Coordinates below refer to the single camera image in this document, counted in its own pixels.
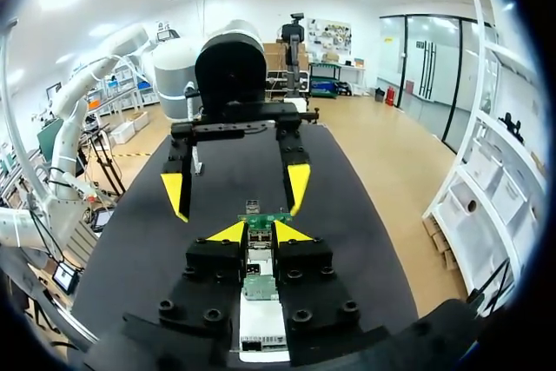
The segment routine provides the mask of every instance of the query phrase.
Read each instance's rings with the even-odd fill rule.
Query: red fire extinguisher
[[[388,87],[388,89],[386,90],[386,101],[385,101],[388,106],[394,106],[394,95],[395,95],[394,87],[392,86]]]

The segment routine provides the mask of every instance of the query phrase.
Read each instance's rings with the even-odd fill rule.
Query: glass door
[[[463,45],[461,57],[461,76],[458,98],[453,110],[452,121],[446,135],[446,144],[458,151],[461,141],[467,129],[471,108],[477,89],[477,71],[479,69],[479,29],[477,23],[462,22]],[[492,28],[485,28],[486,39],[493,43],[496,36]],[[492,52],[486,53],[485,84],[483,93],[483,103],[480,108],[486,113],[490,113],[496,91],[496,78],[498,73],[498,63]]]
[[[441,139],[446,130],[460,62],[458,19],[409,17],[407,64],[400,108]]]
[[[404,17],[381,18],[381,59],[379,60],[377,87],[385,92],[392,87],[395,92],[394,103],[396,103],[400,91],[405,26]]]

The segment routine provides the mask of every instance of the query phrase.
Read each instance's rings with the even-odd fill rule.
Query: black cylindrical motor
[[[267,64],[256,29],[234,20],[214,34],[197,58],[195,78],[205,115],[231,102],[263,102]]]

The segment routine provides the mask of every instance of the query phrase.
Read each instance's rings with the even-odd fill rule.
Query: black mat
[[[329,131],[302,126],[312,174],[293,226],[327,240],[334,269],[361,309],[361,326],[397,332],[417,319],[411,290],[381,219],[348,159]],[[73,315],[97,336],[124,312],[157,321],[165,298],[185,266],[197,236],[236,222],[247,199],[261,211],[286,207],[274,131],[243,140],[202,143],[203,177],[194,178],[191,221],[174,216],[160,172],[167,138],[120,201],[89,260]]]

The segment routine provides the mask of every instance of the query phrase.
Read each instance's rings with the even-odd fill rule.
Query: wooden floor
[[[466,296],[459,271],[448,272],[421,223],[421,215],[440,187],[454,154],[417,122],[395,108],[368,97],[311,99],[354,166],[377,208],[405,270],[420,316],[448,298]],[[160,106],[145,108],[150,123],[128,143],[113,149],[128,187],[148,156],[169,133]],[[112,126],[115,116],[103,118]],[[94,164],[88,174],[109,185]]]

